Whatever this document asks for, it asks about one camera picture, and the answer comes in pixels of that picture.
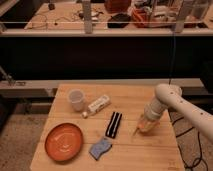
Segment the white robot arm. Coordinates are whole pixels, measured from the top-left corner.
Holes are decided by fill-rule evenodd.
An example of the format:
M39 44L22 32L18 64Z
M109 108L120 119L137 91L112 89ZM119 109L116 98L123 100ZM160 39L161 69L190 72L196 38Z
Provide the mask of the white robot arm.
M142 133L151 131L160 120L163 112L173 108L182 114L200 133L213 143L213 115L195 106L182 97L182 89L177 85L158 84L154 97L145 106L136 129Z

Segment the translucent orange gripper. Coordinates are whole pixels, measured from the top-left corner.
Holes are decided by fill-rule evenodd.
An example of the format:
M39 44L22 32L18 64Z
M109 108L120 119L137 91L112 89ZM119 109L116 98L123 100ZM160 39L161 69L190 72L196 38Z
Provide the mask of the translucent orange gripper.
M158 120L150 120L146 115L142 115L138 122L138 127L133 132L132 136L140 130L142 133L151 131L155 126L159 124Z

